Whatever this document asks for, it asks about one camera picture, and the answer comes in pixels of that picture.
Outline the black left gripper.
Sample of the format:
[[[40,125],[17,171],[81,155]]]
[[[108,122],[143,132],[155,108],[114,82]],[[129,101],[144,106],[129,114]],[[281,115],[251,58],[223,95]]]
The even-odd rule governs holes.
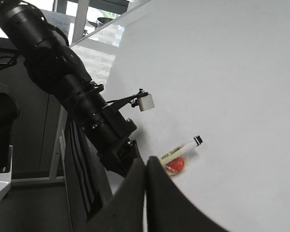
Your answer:
[[[137,129],[131,119],[125,119],[110,106],[102,110],[102,124],[106,147],[98,152],[101,163],[108,171],[126,177],[135,159],[140,158],[136,140],[129,136]]]

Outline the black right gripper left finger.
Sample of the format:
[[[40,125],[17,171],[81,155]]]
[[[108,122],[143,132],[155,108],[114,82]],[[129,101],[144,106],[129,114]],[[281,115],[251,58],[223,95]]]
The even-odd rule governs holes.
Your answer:
[[[141,232],[145,195],[145,164],[141,158],[131,169],[108,205],[80,229],[81,232]]]

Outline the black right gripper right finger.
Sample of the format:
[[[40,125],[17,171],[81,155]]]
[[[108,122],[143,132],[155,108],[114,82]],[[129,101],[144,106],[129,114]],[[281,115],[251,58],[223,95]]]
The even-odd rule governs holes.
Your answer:
[[[151,156],[146,165],[147,224],[150,232],[225,232],[196,208]]]

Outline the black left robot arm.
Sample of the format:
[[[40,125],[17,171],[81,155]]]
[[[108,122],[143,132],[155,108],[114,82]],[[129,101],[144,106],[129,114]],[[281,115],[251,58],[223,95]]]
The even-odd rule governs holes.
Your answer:
[[[108,104],[103,85],[92,82],[79,56],[54,34],[40,10],[18,0],[0,0],[0,27],[24,57],[30,79],[52,94],[97,149],[104,167],[126,176],[137,157],[129,136],[135,123],[120,109],[132,97]]]

